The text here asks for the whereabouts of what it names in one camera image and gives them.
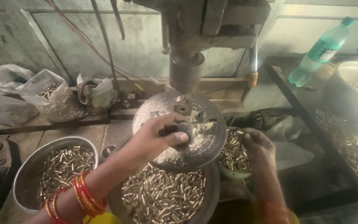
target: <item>drill press column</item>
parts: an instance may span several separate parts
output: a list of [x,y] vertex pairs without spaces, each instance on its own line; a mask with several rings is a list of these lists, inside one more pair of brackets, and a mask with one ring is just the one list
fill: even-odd
[[169,62],[169,85],[181,94],[193,93],[202,77],[204,55],[200,52],[172,51]]

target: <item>drill press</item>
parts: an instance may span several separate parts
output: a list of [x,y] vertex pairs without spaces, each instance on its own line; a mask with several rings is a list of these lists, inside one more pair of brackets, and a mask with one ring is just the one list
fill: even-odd
[[169,148],[153,161],[173,172],[194,171],[216,158],[226,140],[226,121],[208,99],[194,94],[211,47],[249,48],[249,87],[257,79],[257,36],[270,13],[265,0],[132,0],[161,12],[162,53],[170,54],[166,91],[148,99],[135,115],[132,132],[153,116],[175,111],[189,116],[190,151]]

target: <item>hand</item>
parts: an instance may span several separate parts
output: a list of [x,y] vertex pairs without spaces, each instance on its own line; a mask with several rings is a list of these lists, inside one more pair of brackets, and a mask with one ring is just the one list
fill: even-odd
[[135,166],[142,166],[154,160],[168,147],[185,143],[189,137],[184,132],[173,132],[165,135],[165,131],[174,130],[177,123],[185,121],[186,117],[169,113],[150,118],[122,148],[122,153],[130,158]]
[[248,152],[252,172],[270,168],[276,171],[276,146],[262,132],[244,128],[243,145]]

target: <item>metal disc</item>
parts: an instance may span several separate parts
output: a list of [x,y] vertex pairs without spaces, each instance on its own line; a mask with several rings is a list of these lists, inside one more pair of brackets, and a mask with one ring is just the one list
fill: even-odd
[[[172,112],[175,102],[180,101],[182,94],[169,90],[152,96],[142,104],[133,119],[132,133],[135,134],[140,126],[149,118]],[[192,94],[192,114],[188,116],[194,128],[194,140],[190,151],[177,151],[171,147],[166,149],[153,160],[153,165],[169,172],[191,172],[200,169],[214,160],[226,141],[226,121],[219,109],[206,98]],[[205,111],[207,121],[200,123],[196,115]]]

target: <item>green bottle cap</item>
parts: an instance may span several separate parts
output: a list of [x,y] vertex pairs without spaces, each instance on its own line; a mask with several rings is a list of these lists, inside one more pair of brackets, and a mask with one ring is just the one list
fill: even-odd
[[344,25],[345,27],[349,28],[351,25],[353,25],[353,23],[355,21],[356,20],[353,19],[352,17],[347,16],[342,20],[341,24]]

